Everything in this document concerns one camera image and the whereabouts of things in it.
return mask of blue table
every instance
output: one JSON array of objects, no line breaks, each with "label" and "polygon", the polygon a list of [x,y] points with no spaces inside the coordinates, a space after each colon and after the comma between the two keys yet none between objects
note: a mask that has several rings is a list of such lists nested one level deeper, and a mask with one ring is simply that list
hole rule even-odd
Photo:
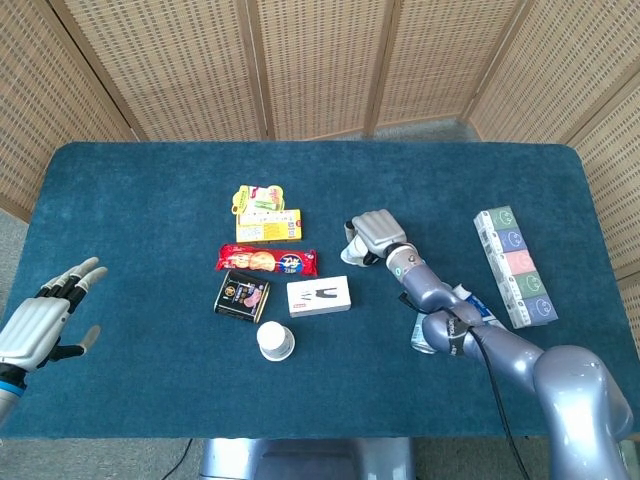
[{"label": "blue table", "polygon": [[[300,208],[296,249],[316,248],[321,276],[348,275],[349,312],[290,319],[287,281],[273,283],[264,319],[296,336],[267,362],[256,326],[213,313],[234,240],[240,184],[279,184]],[[27,378],[6,436],[355,437],[502,434],[484,367],[410,347],[415,314],[382,265],[339,260],[343,222],[388,208],[427,262],[462,282],[508,324],[473,217],[509,204],[560,320],[519,331],[548,348],[576,344],[607,364],[640,413],[640,369],[589,189],[576,153],[558,145],[74,143],[47,172],[10,296],[12,312],[39,285],[98,255],[110,269],[63,340],[94,322],[84,358]],[[533,397],[501,390],[516,434],[544,433]]]}]

